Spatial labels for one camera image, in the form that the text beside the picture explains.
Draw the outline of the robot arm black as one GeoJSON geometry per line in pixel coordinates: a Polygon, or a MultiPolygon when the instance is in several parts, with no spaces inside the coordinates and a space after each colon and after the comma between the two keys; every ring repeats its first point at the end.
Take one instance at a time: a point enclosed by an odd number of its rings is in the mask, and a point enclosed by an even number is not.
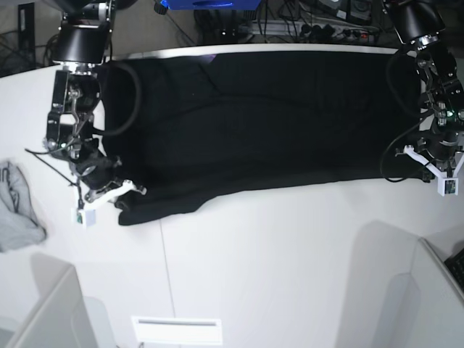
{"type": "Polygon", "coordinates": [[[418,148],[436,164],[451,167],[457,153],[459,135],[463,134],[463,86],[457,76],[454,56],[440,39],[445,24],[432,1],[383,1],[384,13],[391,20],[401,43],[386,67],[386,80],[394,99],[409,116],[434,119],[418,148]],[[425,91],[412,109],[392,83],[392,68],[397,60],[415,52],[415,63],[425,91]]]}
{"type": "Polygon", "coordinates": [[[136,71],[124,62],[112,61],[111,37],[115,15],[133,6],[133,1],[58,1],[62,10],[52,61],[60,65],[54,78],[51,109],[47,115],[44,151],[68,163],[77,176],[76,186],[85,183],[92,193],[107,193],[119,188],[146,189],[117,177],[118,157],[107,157],[99,150],[98,137],[119,136],[136,121],[141,108],[141,81],[136,71]],[[121,69],[133,81],[135,99],[127,120],[113,130],[94,127],[94,110],[102,100],[102,73],[108,67],[121,69]]]}

